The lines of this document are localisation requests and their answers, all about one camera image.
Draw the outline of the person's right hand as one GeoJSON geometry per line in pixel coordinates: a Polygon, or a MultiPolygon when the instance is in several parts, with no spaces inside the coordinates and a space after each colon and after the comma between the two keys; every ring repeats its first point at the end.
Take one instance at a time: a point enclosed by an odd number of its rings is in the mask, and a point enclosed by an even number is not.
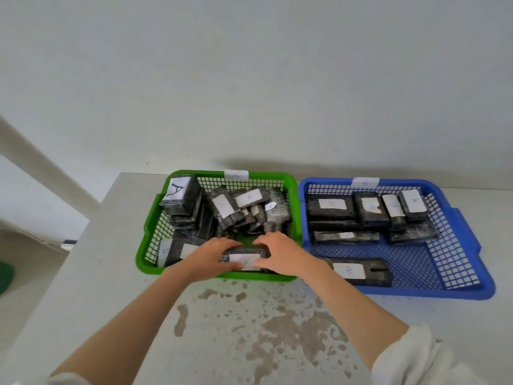
{"type": "MultiPolygon", "coordinates": [[[[316,258],[306,252],[293,239],[281,232],[266,233],[257,237],[253,245],[266,247],[270,256],[278,256],[282,259],[282,272],[279,274],[303,278],[311,266],[316,263],[316,258]]],[[[254,265],[260,267],[260,259],[254,261],[254,265]]]]}

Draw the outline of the person's left hand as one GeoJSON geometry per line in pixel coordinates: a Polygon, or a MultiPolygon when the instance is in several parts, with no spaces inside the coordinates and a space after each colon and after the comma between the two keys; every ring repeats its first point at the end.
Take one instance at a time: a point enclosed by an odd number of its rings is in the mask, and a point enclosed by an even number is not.
{"type": "Polygon", "coordinates": [[[218,277],[223,253],[242,244],[228,238],[212,238],[179,262],[187,282],[195,283],[218,277]]]}

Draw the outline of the black block white label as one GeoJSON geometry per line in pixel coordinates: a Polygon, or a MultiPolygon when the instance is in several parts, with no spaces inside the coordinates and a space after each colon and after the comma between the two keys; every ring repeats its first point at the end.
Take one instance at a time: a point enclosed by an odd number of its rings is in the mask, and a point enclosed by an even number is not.
{"type": "Polygon", "coordinates": [[[221,263],[237,262],[243,265],[240,270],[233,272],[253,272],[253,273],[266,273],[265,268],[259,268],[254,265],[257,259],[266,259],[269,257],[269,252],[262,247],[234,247],[226,250],[221,256],[221,263]]]}

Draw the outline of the person's right forearm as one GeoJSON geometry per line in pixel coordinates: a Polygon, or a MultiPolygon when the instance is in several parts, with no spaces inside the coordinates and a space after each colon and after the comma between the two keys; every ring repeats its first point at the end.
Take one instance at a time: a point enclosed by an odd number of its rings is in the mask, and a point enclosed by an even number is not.
{"type": "Polygon", "coordinates": [[[328,264],[306,254],[297,271],[331,311],[368,369],[409,325],[339,276],[328,264]]]}

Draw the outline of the person's left forearm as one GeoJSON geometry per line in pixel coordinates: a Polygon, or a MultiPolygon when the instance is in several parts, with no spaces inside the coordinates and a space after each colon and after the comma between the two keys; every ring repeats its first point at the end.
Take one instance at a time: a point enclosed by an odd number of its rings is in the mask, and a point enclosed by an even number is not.
{"type": "Polygon", "coordinates": [[[51,373],[48,382],[132,385],[163,321],[192,283],[219,274],[219,262],[168,267],[150,286],[51,373]]]}

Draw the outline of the pile of black wrapped blocks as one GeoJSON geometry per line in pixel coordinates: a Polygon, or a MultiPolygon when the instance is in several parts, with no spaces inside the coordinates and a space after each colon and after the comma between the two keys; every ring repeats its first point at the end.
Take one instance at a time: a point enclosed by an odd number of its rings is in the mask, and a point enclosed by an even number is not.
{"type": "Polygon", "coordinates": [[[252,247],[260,234],[285,233],[292,221],[279,187],[228,190],[221,185],[207,191],[195,174],[171,174],[159,206],[173,228],[172,237],[161,239],[158,247],[157,266],[163,268],[183,260],[211,238],[227,237],[252,247]]]}

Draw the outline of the green plastic mesh basket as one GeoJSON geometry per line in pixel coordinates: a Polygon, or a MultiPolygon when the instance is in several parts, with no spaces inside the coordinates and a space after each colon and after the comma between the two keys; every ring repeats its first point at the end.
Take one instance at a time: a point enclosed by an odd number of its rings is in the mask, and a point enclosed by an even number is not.
{"type": "MultiPolygon", "coordinates": [[[[201,186],[211,191],[221,185],[225,185],[228,190],[238,188],[249,188],[253,185],[264,185],[266,187],[279,187],[285,194],[288,203],[292,221],[285,226],[285,233],[292,238],[299,246],[302,246],[303,228],[301,217],[300,198],[298,193],[298,181],[291,174],[280,172],[255,172],[250,171],[247,174],[247,180],[231,180],[225,178],[223,171],[213,170],[190,170],[183,169],[173,174],[195,174],[201,186]]],[[[160,275],[163,267],[157,266],[158,247],[161,239],[171,238],[173,228],[169,225],[168,219],[159,203],[165,196],[170,183],[171,176],[166,179],[162,191],[156,195],[150,208],[147,219],[144,223],[144,236],[141,240],[138,252],[135,257],[136,266],[139,271],[148,275],[160,275]]],[[[219,276],[223,279],[246,280],[246,281],[264,281],[286,283],[296,279],[294,276],[286,276],[275,272],[228,272],[219,276]]]]}

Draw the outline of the row of black labelled blocks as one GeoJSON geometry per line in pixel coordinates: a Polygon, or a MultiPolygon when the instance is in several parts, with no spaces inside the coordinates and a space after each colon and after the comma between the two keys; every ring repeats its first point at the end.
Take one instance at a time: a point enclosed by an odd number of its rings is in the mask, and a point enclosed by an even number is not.
{"type": "Polygon", "coordinates": [[[398,194],[354,191],[351,194],[305,195],[311,253],[356,286],[391,288],[401,255],[394,245],[423,245],[439,239],[421,193],[419,210],[409,219],[398,194]]]}

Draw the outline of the blue plastic mesh basket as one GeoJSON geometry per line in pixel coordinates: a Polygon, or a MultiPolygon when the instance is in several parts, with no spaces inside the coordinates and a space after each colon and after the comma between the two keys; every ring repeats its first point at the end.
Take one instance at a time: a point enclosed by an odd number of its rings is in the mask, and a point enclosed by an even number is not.
{"type": "Polygon", "coordinates": [[[354,191],[398,194],[406,212],[411,213],[409,219],[412,219],[412,213],[420,207],[420,201],[414,200],[413,192],[416,190],[424,197],[429,218],[439,230],[439,239],[423,245],[392,246],[394,254],[401,255],[401,265],[406,266],[402,272],[392,267],[395,276],[393,287],[356,287],[373,295],[471,300],[485,300],[494,295],[495,283],[479,256],[481,246],[477,238],[463,215],[450,206],[438,186],[425,180],[380,179],[376,189],[354,189],[350,187],[351,182],[352,179],[323,177],[306,178],[300,182],[302,246],[307,252],[311,253],[311,244],[307,233],[306,194],[351,194],[354,191]]]}

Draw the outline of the white left sleeve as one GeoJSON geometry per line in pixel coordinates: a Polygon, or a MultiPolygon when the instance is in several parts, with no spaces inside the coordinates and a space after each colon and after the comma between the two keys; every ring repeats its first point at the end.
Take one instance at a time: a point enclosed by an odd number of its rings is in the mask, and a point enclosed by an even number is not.
{"type": "Polygon", "coordinates": [[[30,379],[19,379],[9,385],[92,385],[75,373],[60,373],[50,377],[38,376],[30,379]]]}

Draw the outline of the white sleeve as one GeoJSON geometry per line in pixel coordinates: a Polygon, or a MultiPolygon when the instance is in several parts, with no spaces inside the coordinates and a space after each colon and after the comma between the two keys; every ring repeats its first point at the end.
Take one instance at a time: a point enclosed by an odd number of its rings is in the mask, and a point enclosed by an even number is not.
{"type": "Polygon", "coordinates": [[[371,369],[372,385],[495,385],[480,378],[426,325],[411,326],[371,369]]]}
{"type": "Polygon", "coordinates": [[[19,379],[9,385],[92,385],[75,373],[60,373],[50,377],[38,376],[30,379],[19,379]]]}

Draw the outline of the white right sleeve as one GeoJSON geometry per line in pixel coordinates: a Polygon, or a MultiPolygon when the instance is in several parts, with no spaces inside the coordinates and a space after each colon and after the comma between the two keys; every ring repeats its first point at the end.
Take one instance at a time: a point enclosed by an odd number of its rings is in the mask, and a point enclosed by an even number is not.
{"type": "Polygon", "coordinates": [[[371,369],[372,385],[495,385],[480,378],[426,325],[411,326],[371,369]]]}

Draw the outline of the white slanted beam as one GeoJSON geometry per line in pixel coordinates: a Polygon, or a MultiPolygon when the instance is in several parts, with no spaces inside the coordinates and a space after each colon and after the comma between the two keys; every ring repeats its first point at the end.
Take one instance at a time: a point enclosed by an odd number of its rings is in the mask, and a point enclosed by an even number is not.
{"type": "Polygon", "coordinates": [[[100,202],[0,115],[0,155],[91,220],[100,202]]]}

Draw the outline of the green round object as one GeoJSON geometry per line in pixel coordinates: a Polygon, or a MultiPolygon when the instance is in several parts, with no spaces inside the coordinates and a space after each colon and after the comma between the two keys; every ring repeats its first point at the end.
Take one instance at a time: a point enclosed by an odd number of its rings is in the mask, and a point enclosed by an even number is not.
{"type": "Polygon", "coordinates": [[[9,263],[0,261],[0,296],[8,291],[15,278],[15,268],[9,263]]]}

